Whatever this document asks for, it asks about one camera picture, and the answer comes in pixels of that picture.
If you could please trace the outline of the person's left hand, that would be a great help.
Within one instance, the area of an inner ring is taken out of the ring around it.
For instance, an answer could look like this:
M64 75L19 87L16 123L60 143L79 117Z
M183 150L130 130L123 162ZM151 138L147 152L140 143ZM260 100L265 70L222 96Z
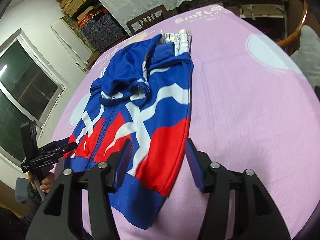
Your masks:
M37 187L34 183L33 174L31 172L28 172L28 179L32 187L36 190ZM40 190L43 193L48 193L51 190L51 188L54 186L54 184L55 184L55 174L53 174L52 172L49 172L48 175L42 180L40 185Z

